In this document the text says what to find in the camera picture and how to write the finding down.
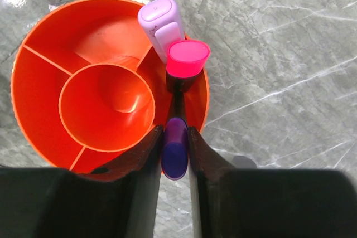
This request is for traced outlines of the pink black highlighter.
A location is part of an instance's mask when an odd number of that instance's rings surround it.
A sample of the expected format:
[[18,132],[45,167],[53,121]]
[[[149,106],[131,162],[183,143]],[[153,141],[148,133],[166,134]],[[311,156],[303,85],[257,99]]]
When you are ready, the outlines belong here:
[[210,56],[210,47],[203,41],[175,41],[167,50],[166,87],[172,94],[167,119],[186,119],[184,93],[189,91],[202,73]]

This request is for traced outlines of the lilac highlighter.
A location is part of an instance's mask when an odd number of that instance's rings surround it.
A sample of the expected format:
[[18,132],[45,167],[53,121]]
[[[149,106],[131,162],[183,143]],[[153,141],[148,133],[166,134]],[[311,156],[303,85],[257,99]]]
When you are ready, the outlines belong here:
[[140,8],[138,22],[154,50],[167,63],[168,47],[185,38],[181,13],[175,0],[154,0]]

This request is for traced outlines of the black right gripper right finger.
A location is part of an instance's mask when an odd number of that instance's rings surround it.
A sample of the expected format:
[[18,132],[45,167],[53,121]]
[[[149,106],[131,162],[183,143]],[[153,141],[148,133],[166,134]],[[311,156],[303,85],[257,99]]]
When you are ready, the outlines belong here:
[[236,168],[189,127],[195,237],[355,237],[356,182],[333,169]]

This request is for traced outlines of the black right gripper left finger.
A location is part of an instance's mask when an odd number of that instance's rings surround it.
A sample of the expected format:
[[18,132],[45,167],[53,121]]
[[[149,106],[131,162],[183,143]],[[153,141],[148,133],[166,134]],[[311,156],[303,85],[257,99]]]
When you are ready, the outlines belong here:
[[2,237],[152,237],[163,127],[88,174],[1,168]]

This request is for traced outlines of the purple black highlighter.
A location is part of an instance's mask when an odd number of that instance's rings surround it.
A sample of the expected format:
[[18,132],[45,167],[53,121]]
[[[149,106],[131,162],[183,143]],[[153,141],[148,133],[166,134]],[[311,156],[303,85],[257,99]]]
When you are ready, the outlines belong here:
[[164,131],[161,167],[164,175],[173,181],[181,179],[188,166],[187,125],[181,118],[171,118]]

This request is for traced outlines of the orange round pen holder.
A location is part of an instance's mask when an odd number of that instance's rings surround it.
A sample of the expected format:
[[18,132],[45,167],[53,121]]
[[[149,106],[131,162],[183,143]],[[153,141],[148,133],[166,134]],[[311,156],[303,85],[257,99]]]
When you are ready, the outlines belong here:
[[[25,37],[13,64],[17,122],[50,164],[85,174],[165,130],[172,94],[166,64],[138,22],[146,4],[76,0],[50,12]],[[186,125],[209,111],[205,66],[184,93]]]

